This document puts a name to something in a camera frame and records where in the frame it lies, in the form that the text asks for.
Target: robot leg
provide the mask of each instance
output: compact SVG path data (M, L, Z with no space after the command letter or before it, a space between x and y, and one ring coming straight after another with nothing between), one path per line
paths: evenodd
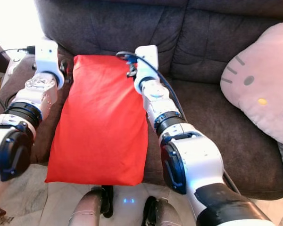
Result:
M102 206L102 190L96 187L83 196L70 217L68 226L98 226Z
M160 199L155 208L156 226L183 226L175 208L166 199Z

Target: red cloth bag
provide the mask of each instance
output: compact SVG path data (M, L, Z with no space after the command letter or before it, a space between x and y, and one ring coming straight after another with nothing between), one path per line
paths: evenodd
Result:
M46 182L136 185L148 146L142 97L115 56L74 58L74 83L52 142Z

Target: pink cushion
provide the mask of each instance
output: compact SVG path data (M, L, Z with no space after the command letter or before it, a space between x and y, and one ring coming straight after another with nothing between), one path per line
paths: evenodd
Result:
M225 97L262 131L283 143L283 23L235 56L221 78Z

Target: cat whisker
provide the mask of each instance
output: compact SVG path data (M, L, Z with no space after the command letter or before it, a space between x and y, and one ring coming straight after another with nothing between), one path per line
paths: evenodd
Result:
M231 68L230 66L227 66L226 68L227 68L227 70L229 70L231 73L237 74L237 72L236 72L233 68Z
M235 56L235 59L236 59L242 66L245 65L245 63L244 63L238 56Z
M228 80L228 79L225 79L225 78L221 78L221 80L222 80L222 81L225 81L225 82L228 82L228 83L230 83L230 84L232 84L232 83L233 83L233 81Z

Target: robotic arm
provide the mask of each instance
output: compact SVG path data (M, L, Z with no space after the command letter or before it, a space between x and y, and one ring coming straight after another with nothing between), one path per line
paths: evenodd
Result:
M28 168L36 129L48 116L57 100L57 90L63 86L57 56L54 41L43 40L36 46L35 75L0 114L0 194L9 180ZM135 78L135 90L142 95L144 109L159 137L165 182L187 195L197 225L274 226L255 204L224 184L218 148L187 122L179 102L175 105L169 90L160 84L163 77L156 72L157 47L139 47L136 54L120 52L117 56L129 62L128 77Z
M42 40L36 45L36 66L35 75L0 114L0 194L9 180L28 168L36 129L47 118L57 101L57 90L64 84L56 42Z
M156 71L157 47L138 47L135 53L119 52L117 56L129 62L127 76L134 77L135 90L142 95L144 109L159 137L164 180L174 191L187 195L197 225L274 225L249 199L224 184L219 149L186 121L170 99L169 90L160 83L163 76Z

